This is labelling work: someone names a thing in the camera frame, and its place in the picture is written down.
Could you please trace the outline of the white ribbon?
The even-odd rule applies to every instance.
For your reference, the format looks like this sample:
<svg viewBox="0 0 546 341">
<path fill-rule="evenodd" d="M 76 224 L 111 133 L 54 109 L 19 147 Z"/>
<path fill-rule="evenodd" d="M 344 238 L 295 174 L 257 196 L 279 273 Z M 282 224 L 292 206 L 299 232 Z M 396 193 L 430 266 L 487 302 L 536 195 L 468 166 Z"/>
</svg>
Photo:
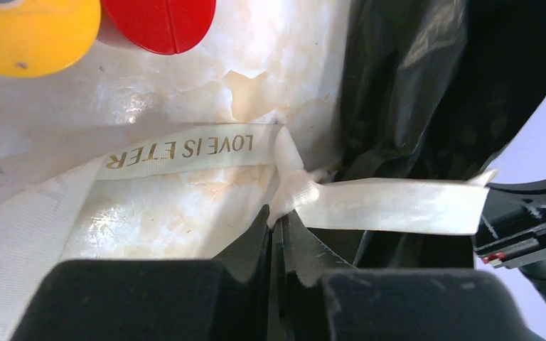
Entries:
<svg viewBox="0 0 546 341">
<path fill-rule="evenodd" d="M 367 178 L 323 184 L 288 128 L 205 125 L 125 147 L 0 205 L 0 340 L 68 259 L 210 258 L 268 205 L 314 229 L 472 235 L 494 170 L 467 181 Z"/>
</svg>

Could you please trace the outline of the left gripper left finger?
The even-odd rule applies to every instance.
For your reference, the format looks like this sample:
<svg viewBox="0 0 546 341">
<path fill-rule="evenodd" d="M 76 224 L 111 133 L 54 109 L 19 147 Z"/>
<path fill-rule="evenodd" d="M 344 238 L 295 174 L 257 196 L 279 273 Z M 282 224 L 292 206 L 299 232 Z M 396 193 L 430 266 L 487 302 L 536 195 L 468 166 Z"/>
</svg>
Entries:
<svg viewBox="0 0 546 341">
<path fill-rule="evenodd" d="M 43 279 L 14 340 L 265 340 L 269 207 L 212 259 L 72 260 Z"/>
</svg>

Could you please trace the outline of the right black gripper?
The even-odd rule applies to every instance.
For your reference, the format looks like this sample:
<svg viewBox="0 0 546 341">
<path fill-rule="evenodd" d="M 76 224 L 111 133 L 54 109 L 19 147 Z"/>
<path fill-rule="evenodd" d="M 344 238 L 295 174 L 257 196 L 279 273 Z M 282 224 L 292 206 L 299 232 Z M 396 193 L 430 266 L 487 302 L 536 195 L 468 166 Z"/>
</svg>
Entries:
<svg viewBox="0 0 546 341">
<path fill-rule="evenodd" d="M 488 189 L 475 255 L 496 269 L 518 269 L 546 302 L 546 179 Z"/>
</svg>

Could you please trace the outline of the red yellow toy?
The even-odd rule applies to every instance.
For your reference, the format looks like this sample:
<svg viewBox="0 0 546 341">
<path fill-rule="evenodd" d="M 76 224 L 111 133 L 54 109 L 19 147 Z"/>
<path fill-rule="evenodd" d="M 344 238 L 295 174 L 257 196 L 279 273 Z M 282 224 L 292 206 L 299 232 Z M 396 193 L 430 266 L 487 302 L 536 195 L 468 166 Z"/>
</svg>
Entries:
<svg viewBox="0 0 546 341">
<path fill-rule="evenodd" d="M 208 32 L 216 2 L 0 1 L 0 76 L 40 77 L 70 67 L 99 40 L 175 55 Z"/>
</svg>

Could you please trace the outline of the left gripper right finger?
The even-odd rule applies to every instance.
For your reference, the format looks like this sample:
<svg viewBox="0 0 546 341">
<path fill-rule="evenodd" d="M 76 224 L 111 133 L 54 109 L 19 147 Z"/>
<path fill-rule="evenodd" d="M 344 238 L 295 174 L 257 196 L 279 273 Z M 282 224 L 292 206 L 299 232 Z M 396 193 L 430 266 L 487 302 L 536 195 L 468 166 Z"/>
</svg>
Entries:
<svg viewBox="0 0 546 341">
<path fill-rule="evenodd" d="M 536 340 L 507 288 L 470 269 L 357 269 L 294 212 L 279 221 L 288 340 Z"/>
</svg>

